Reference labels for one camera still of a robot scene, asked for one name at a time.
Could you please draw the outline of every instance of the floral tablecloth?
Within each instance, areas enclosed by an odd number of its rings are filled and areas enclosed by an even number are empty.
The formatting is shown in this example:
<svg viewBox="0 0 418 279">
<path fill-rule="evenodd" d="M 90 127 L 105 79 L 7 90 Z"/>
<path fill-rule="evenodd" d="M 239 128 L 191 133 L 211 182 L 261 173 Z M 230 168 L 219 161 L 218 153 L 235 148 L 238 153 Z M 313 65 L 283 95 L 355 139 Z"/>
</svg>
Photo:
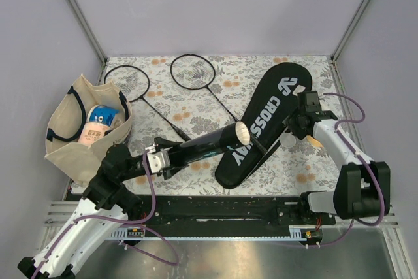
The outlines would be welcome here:
<svg viewBox="0 0 418 279">
<path fill-rule="evenodd" d="M 207 90 L 190 91 L 175 84 L 170 77 L 170 63 L 174 57 L 112 57 L 105 71 L 118 65 L 134 65 L 150 77 L 150 89 L 145 98 L 166 118 L 190 137 L 213 131 L 233 122 L 221 105 Z M 295 62 L 309 70 L 313 90 L 321 95 L 335 92 L 331 69 L 325 56 L 212 56 L 208 57 L 216 69 L 210 89 L 237 117 L 241 117 L 263 74 L 271 66 Z M 342 118 L 337 97 L 324 97 L 322 104 Z M 181 140 L 170 125 L 159 117 L 144 101 L 132 103 L 134 122 L 129 140 L 132 154 L 141 154 L 153 138 Z M 297 140 L 293 148 L 279 148 L 270 159 L 235 189 L 222 188 L 214 178 L 221 156 L 196 162 L 170 180 L 153 176 L 158 195 L 299 195 L 303 191 L 332 190 L 338 170 L 325 149 L 314 139 Z M 136 194 L 149 194 L 146 177 L 127 181 L 126 186 Z M 72 184 L 72 193 L 82 193 L 86 185 Z"/>
</svg>

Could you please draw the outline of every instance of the racket shaft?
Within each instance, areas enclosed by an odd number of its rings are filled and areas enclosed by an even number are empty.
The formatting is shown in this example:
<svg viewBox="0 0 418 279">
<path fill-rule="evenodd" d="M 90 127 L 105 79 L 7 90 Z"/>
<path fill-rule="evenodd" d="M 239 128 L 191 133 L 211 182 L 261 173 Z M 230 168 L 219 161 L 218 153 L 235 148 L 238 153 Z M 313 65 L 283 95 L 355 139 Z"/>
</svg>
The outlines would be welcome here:
<svg viewBox="0 0 418 279">
<path fill-rule="evenodd" d="M 253 133 L 250 132 L 249 137 L 252 143 L 254 144 L 254 146 L 257 147 L 257 149 L 260 151 L 260 153 L 262 153 L 263 155 L 267 153 L 267 149 L 263 145 L 261 145 L 261 143 L 259 142 L 259 140 L 257 139 L 257 137 L 255 137 Z"/>
<path fill-rule="evenodd" d="M 183 140 L 185 140 L 186 142 L 188 140 L 191 140 L 191 138 L 189 137 L 189 135 L 185 134 L 183 132 L 183 130 L 179 129 L 178 127 L 176 127 L 174 124 L 171 124 L 169 122 L 169 124 L 171 125 L 171 127 L 175 130 L 175 132 L 178 134 L 179 137 L 181 137 Z"/>
<path fill-rule="evenodd" d="M 162 115 L 162 113 L 160 113 L 160 111 L 158 111 L 157 109 L 155 109 L 154 108 L 154 106 L 152 106 L 149 102 L 147 102 L 147 100 L 145 100 L 144 98 L 143 98 L 143 100 L 144 100 L 144 102 L 148 105 L 148 106 L 150 106 L 156 113 L 158 113 L 158 115 L 160 116 L 160 117 L 162 117 L 162 119 L 164 119 L 172 128 L 173 128 L 173 130 L 175 130 L 175 132 L 177 133 L 177 135 L 179 136 L 179 137 L 181 137 L 184 141 L 188 141 L 188 140 L 191 140 L 191 138 L 189 137 L 189 135 L 187 135 L 187 134 L 185 134 L 184 133 L 184 131 L 183 130 L 181 130 L 179 127 L 176 127 L 174 124 L 172 124 L 171 122 L 169 122 L 168 120 L 167 120 L 167 118 L 166 117 L 164 117 L 163 115 Z"/>
<path fill-rule="evenodd" d="M 208 86 L 206 88 L 215 97 L 215 99 L 218 101 L 218 103 L 231 115 L 231 117 L 233 117 L 233 119 L 236 122 L 238 122 L 239 119 L 236 116 L 234 116 L 231 111 L 228 110 L 228 108 L 219 100 L 219 98 L 216 97 L 216 95 L 210 90 L 210 88 Z"/>
</svg>

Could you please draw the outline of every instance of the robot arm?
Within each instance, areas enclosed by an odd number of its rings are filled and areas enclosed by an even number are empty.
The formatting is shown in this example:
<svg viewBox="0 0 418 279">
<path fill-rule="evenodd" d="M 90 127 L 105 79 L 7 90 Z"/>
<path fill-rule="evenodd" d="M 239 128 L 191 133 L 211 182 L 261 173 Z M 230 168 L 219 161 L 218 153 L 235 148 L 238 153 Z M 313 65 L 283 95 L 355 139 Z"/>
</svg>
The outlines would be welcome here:
<svg viewBox="0 0 418 279">
<path fill-rule="evenodd" d="M 190 163 L 227 150 L 248 145 L 250 135 L 242 122 L 203 135 L 185 143 L 155 139 L 147 148 L 146 158 L 152 174 L 170 178 Z M 142 201 L 128 191 L 123 181 L 145 174 L 140 157 L 115 145 L 107 151 L 97 174 L 89 182 L 76 210 L 54 239 L 35 257 L 21 260 L 18 268 L 27 278 L 74 279 L 88 257 L 124 222 L 138 220 Z M 84 217 L 97 216 L 98 219 Z M 117 222 L 100 219 L 115 218 Z"/>
<path fill-rule="evenodd" d="M 298 94 L 298 110 L 285 122 L 299 139 L 310 135 L 318 140 L 340 170 L 334 191 L 307 192 L 300 202 L 306 211 L 336 214 L 341 219 L 379 216 L 381 202 L 372 183 L 367 164 L 379 184 L 389 213 L 390 169 L 384 162 L 375 162 L 354 144 L 337 126 L 337 117 L 331 111 L 322 111 L 316 91 Z M 370 186 L 362 187 L 362 180 Z"/>
</svg>

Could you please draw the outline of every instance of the racket cover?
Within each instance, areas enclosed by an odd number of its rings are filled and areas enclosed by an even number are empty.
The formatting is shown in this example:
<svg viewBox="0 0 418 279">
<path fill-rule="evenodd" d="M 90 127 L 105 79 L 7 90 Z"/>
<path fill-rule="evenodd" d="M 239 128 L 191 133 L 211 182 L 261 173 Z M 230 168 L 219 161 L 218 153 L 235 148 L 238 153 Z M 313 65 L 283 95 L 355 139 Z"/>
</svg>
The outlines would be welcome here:
<svg viewBox="0 0 418 279">
<path fill-rule="evenodd" d="M 298 108 L 297 93 L 311 89 L 312 77 L 306 68 L 290 62 L 275 65 L 261 78 L 241 121 L 268 150 L 284 132 L 283 121 Z M 215 178 L 224 188 L 233 189 L 262 158 L 263 154 L 251 143 L 226 152 Z"/>
</svg>

